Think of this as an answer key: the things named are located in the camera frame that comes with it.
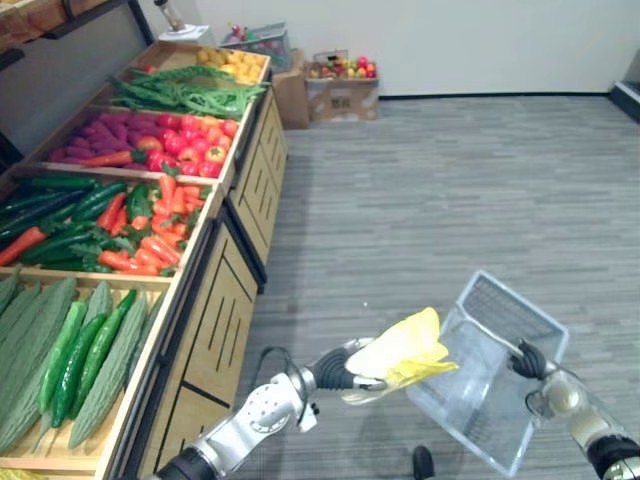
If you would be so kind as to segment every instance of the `black baseboard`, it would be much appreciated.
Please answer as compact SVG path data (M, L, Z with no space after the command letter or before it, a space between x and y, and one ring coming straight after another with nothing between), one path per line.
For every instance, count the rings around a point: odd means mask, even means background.
M504 93L436 93L425 95L380 95L380 100L423 100L429 98L484 97L606 97L607 92L504 92Z
M616 83L616 86L613 87L609 94L609 100L635 120L636 123L640 123L640 101L638 100L638 95L633 95L631 87Z

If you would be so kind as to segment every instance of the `clear plastic basket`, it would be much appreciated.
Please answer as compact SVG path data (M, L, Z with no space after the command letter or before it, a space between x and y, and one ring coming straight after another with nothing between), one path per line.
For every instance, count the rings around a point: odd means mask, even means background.
M285 22L250 29L249 32L253 35L254 40L234 41L233 34L229 33L224 37L220 47L269 55L271 69L276 73L288 72L291 69L291 48L289 47L289 36Z
M567 329L491 275L477 272L447 315L440 338L460 369L409 387L407 395L462 445L513 477L534 431L525 397L538 382L508 368L509 348L500 339L514 345L526 339L560 362Z

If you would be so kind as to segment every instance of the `tomato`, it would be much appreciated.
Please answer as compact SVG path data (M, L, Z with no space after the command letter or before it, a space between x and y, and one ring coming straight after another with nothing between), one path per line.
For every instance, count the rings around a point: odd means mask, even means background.
M152 172L162 172L162 165L165 163L171 168L178 165L178 162L171 155L156 150L149 154L147 168Z
M171 128L173 130L180 128L180 117L163 113L156 118L156 124L159 127Z
M200 119L200 129L207 130L209 128L217 127L220 125L220 120L216 117L212 117L211 115L207 115Z
M197 130L200 128L200 119L195 115L183 115L182 118L180 118L180 126L183 130Z
M234 120L225 120L222 122L222 133L224 133L227 137L233 138L236 136L236 132L238 131L238 123Z
M180 173L183 175L192 175L194 177L197 177L200 172L196 163L182 162L180 164Z
M177 135L175 130L171 130L170 128L164 128L162 129L162 133L160 134L161 137L161 141L162 144L166 144L167 143L167 139L170 137L175 137Z
M136 143L136 148L138 150L142 150L143 152L152 152L156 150L159 152L164 151L164 147L162 146L162 143L160 143L160 140L149 135L140 137L140 140L138 140L138 143Z
M222 135L222 130L220 130L218 127L213 127L207 130L207 140L211 144L215 144L215 142L218 141L218 138L220 138Z
M202 161L202 154L193 147L187 147L183 148L178 154L178 160L181 162L200 163Z
M198 167L201 177L218 178L222 170L222 163L202 162Z
M187 141L180 135L170 136L164 142L164 148L172 155L178 155L182 150L187 148L187 146Z
M182 132L180 132L180 135L189 143L193 142L196 138L202 137L202 133L200 133L199 130L194 130L192 128L183 129Z
M207 162L224 163L225 158L227 158L227 151L222 147L211 147L204 154Z
M204 154L204 152L211 148L211 144L202 137L196 138L191 142L191 146L200 154Z
M226 135L222 135L218 138L218 140L213 142L213 145L216 147L222 147L225 150L229 150L231 148L231 139Z

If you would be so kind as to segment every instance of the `purple vegetable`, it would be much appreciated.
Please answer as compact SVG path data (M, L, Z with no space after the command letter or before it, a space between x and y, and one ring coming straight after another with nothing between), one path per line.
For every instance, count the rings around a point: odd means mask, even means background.
M64 151L64 148L56 148L49 153L49 162L60 162L64 157L67 156L67 153Z
M145 120L134 120L129 122L129 130L145 130L147 128L155 128L156 124Z
M121 123L115 123L109 125L109 128L111 128L111 131L118 140L120 140L121 142L127 141L127 127L125 127Z
M147 168L146 165L142 164L142 163L127 163L125 166L123 166L122 168L128 168L129 170L140 170L140 171L144 171L144 172L148 172L149 169Z
M98 121L102 122L102 123L108 123L111 120L113 120L113 115L110 113L101 113L100 115L98 115Z
M103 137L99 133L87 137L87 142L89 143L102 142L103 140L105 140L105 137Z
M91 128L95 129L96 132L98 132L104 138L109 138L109 139L113 138L113 139L115 139L115 137L113 136L113 133L111 133L111 130L109 130L104 123L102 123L102 122L100 122L98 120L95 120L95 121L91 122L90 126L91 126Z
M93 142L91 148L94 150L114 150L120 152L122 150L131 150L131 147L127 142L121 142L119 140L102 140L101 142Z
M96 132L94 128L84 127L80 130L80 133L82 134L83 137L87 138L87 137L90 137L91 135L95 135L98 132Z
M74 157L64 157L62 159L60 159L59 163L75 163L75 164L81 164L82 163L82 158L74 158Z
M160 127L149 127L145 128L144 130L140 130L140 133L143 136L156 137L158 140L160 140L160 143L162 143L162 134L164 130L164 128Z
M112 113L111 118L120 123L127 123L129 118L131 118L131 114L129 112Z
M82 148L82 147L67 147L64 149L64 151L66 152L66 154L70 157L75 157L75 158L92 158L95 157L94 153L89 150L88 148Z
M80 148L91 148L91 144L81 137L74 138L73 140L71 140L71 143L69 143L69 145Z
M131 122L141 121L147 123L156 123L157 115L153 115L151 113L132 113L131 118L129 119L129 124Z
M133 148L138 148L138 142L142 138L142 134L140 132L131 131L127 134L127 140L129 140L129 145Z

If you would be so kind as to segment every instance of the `cabinet drawer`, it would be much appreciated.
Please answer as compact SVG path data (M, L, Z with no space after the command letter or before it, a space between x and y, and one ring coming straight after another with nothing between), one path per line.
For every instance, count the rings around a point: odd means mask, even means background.
M253 312L253 298L234 270L237 265L234 268L223 257L211 280L211 291L198 299L204 308L196 304L201 311L200 329L184 377L185 382L229 405L236 394Z
M175 350L138 475L154 472L184 441L231 410L258 285L224 223Z
M273 153L270 157L267 157L267 163L269 164L275 187L278 191L281 191L284 169L287 165L287 144L284 139L284 132L280 131L280 134L276 136Z
M276 139L280 135L277 119L273 116L274 109L277 112L278 107L276 107L276 102L273 99L273 93L271 90L267 93L263 108L266 110L266 113L262 129L260 131L260 145L262 146L265 155L270 157L273 153L273 147Z
M180 453L185 445L209 430L230 413L230 409L181 387L175 397L175 409L166 428L166 439L157 457L158 469Z
M232 192L231 201L260 261L266 265L280 191L276 188L262 146L258 145L251 162L244 168L246 181L242 183L242 189Z

